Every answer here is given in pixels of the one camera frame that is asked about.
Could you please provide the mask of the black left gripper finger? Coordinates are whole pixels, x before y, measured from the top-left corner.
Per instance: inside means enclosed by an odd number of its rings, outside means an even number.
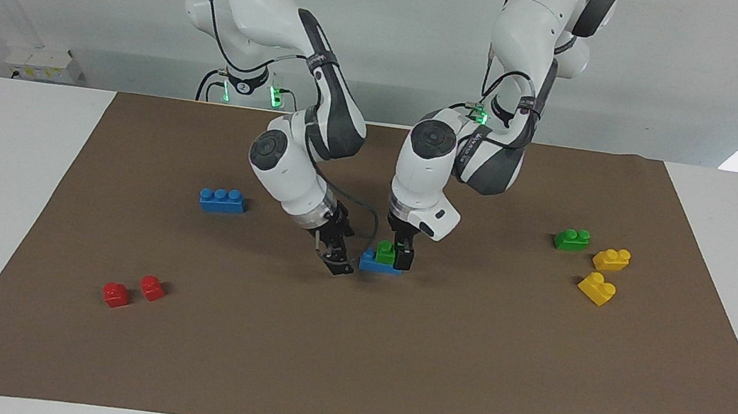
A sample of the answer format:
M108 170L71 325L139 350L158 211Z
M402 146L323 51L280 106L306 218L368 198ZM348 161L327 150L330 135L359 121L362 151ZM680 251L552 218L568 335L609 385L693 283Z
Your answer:
M415 252L412 242L398 242L394 260L394 269L400 272L409 271L411 263L414 261L414 256Z

